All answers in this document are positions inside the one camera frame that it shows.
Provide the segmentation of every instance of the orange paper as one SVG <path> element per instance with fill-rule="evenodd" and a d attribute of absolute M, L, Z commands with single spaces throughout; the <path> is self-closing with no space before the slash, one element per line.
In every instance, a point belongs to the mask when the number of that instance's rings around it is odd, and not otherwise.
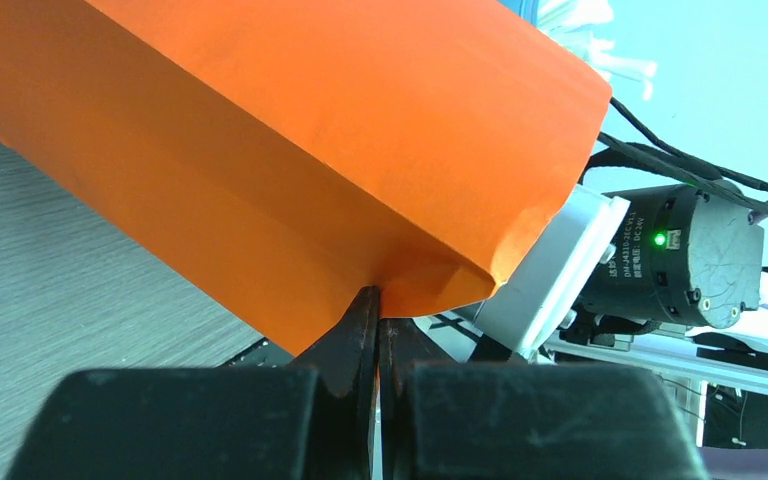
<path fill-rule="evenodd" d="M 490 0 L 0 0 L 0 139 L 292 353 L 491 295 L 609 98 Z"/>

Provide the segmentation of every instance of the blue object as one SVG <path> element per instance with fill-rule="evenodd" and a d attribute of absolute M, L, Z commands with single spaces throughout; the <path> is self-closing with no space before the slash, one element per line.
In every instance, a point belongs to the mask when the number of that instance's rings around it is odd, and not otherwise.
<path fill-rule="evenodd" d="M 526 22 L 532 25 L 537 24 L 537 7 L 540 5 L 540 0 L 499 0 L 499 2 L 524 18 Z"/>

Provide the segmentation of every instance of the orange paper bag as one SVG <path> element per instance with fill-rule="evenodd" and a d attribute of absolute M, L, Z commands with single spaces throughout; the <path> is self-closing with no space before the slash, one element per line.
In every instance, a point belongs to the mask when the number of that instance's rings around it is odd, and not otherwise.
<path fill-rule="evenodd" d="M 609 98 L 491 0 L 0 0 L 0 139 L 292 353 L 491 295 Z"/>

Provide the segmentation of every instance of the light blue wall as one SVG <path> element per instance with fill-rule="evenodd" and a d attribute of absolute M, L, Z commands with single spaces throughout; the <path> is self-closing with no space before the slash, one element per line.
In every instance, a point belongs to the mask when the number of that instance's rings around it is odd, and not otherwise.
<path fill-rule="evenodd" d="M 655 94 L 614 82 L 615 96 L 666 141 L 714 163 L 768 180 L 768 0 L 610 0 L 599 27 L 615 53 L 658 62 Z M 604 130 L 642 140 L 611 112 Z M 601 191 L 672 183 L 630 170 L 593 171 Z M 767 199 L 768 194 L 754 194 Z M 768 265 L 768 220 L 764 262 Z"/>

